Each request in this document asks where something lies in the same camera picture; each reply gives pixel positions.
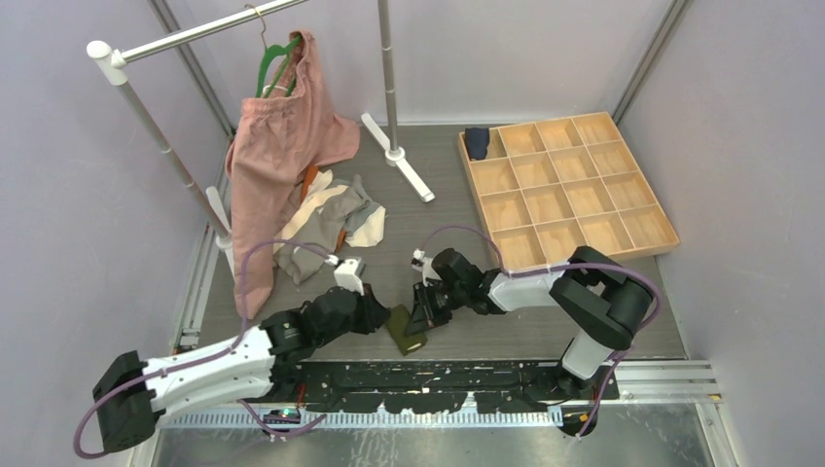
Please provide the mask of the olive green underwear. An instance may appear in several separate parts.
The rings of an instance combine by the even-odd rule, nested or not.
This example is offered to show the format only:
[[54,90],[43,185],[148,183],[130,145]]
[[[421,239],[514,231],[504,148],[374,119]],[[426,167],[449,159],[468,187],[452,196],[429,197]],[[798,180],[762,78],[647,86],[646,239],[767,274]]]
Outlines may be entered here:
[[427,344],[424,334],[407,334],[407,326],[410,323],[411,314],[404,305],[396,305],[389,309],[389,317],[384,327],[403,356],[408,356]]

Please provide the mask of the navy underwear cream waistband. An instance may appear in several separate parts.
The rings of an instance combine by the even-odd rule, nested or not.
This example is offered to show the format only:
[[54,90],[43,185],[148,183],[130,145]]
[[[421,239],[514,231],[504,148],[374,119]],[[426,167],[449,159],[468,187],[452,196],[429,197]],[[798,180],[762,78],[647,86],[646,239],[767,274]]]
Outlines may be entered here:
[[470,161],[483,161],[487,158],[490,132],[486,127],[467,127],[464,131],[464,144]]

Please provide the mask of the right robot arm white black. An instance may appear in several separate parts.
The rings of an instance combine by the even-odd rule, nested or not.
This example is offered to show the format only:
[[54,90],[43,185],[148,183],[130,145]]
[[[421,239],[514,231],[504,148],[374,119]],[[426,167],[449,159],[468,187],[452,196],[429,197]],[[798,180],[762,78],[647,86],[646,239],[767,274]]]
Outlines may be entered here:
[[557,306],[579,327],[556,370],[557,389],[580,398],[591,390],[603,362],[630,349],[658,311],[661,292],[647,277],[580,246],[564,263],[521,272],[481,270],[453,248],[428,258],[413,254],[422,274],[404,332],[422,334],[447,324],[466,307],[479,315]]

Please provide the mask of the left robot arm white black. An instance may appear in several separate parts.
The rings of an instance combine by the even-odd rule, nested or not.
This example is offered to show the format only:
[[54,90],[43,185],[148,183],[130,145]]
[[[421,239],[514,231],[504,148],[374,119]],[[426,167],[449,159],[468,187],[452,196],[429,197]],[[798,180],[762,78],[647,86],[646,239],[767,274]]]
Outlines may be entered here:
[[125,352],[92,390],[102,451],[134,448],[177,416],[213,405],[267,395],[286,402],[298,392],[300,361],[343,335],[374,333],[389,317],[371,287],[333,287],[233,339],[147,360]]

